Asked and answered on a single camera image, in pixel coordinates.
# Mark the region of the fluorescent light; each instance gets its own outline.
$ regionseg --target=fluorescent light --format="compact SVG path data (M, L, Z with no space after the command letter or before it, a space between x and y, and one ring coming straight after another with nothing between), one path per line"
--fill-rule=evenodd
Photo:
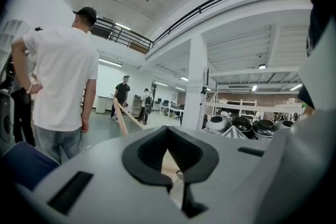
M159 83L159 82L154 82L154 83L156 83L156 84L160 84L160 85L163 85L163 86L168 86L168 85L166 85L166 84Z
M117 67L122 67L122 65L120 65L120 64L118 64L118 63L110 62L110 61L106 61L106 60L103 60L103 59L100 59L100 58L99 58L99 61L101 61L101 62L105 62L105 63L109 63L109 64L111 64L111 65L115 65L115 66L117 66Z
M297 88L302 87L302 84L295 86L293 89L290 89L291 91L296 90Z
M118 23L115 23L116 25L119 25L120 27L122 28L125 28L126 30L130 31L131 29L125 25L121 25L121 24L118 24Z

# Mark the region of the man's left arm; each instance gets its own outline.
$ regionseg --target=man's left arm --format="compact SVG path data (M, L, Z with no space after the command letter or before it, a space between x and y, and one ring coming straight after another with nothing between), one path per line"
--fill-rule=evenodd
M129 91L130 91L131 89L130 89L130 87L129 86L127 86L127 92L126 92L126 100L125 100L125 102L127 103L127 98L128 98L128 93L129 93Z
M26 54L25 51L28 48L26 47L23 38L19 38L12 43L12 55L13 63L16 75L19 79L20 84L26 91L29 90L31 82L28 76L26 69ZM42 86L39 84L34 84L30 89L30 94L39 92L42 89Z

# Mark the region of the wooden plank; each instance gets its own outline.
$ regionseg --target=wooden plank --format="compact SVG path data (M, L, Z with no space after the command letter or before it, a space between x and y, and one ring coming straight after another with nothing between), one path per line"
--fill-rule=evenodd
M120 125L120 128L121 128L121 132L122 132L123 135L128 135L128 130L127 130L127 127L125 125L124 118L122 117L121 110L119 108L120 104L119 104L117 98L113 99L113 105L114 105L114 108L116 109L116 113L117 113L119 125Z
M123 111L123 112L125 112L125 114L133 121L133 122L135 122L135 124L137 125L137 126L139 126L142 130L144 130L145 128L144 128L144 125L142 125L140 122L138 122L136 119L135 119L135 117L133 117L121 104L119 104L118 102L117 102L117 104L118 104L118 106L119 106L119 108Z

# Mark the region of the white shelf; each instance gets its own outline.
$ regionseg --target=white shelf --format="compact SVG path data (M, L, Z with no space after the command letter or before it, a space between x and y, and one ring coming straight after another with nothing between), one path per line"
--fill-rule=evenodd
M0 72L8 60L12 51L11 45L15 38L19 38L30 29L30 25L24 20L9 20L0 33Z

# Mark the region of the person with backpack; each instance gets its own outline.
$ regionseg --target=person with backpack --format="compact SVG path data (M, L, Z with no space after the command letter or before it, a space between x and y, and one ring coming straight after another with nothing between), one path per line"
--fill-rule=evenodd
M149 92L149 90L146 88L142 94L141 100L142 100L142 104L141 104L141 111L139 114L139 119L138 121L140 122L143 116L143 113L145 112L145 108L146 106L150 106L152 105L152 101L153 101L153 95L151 92ZM148 120L148 114L145 112L145 116L144 116L144 120L143 120L143 125L147 125L147 120Z

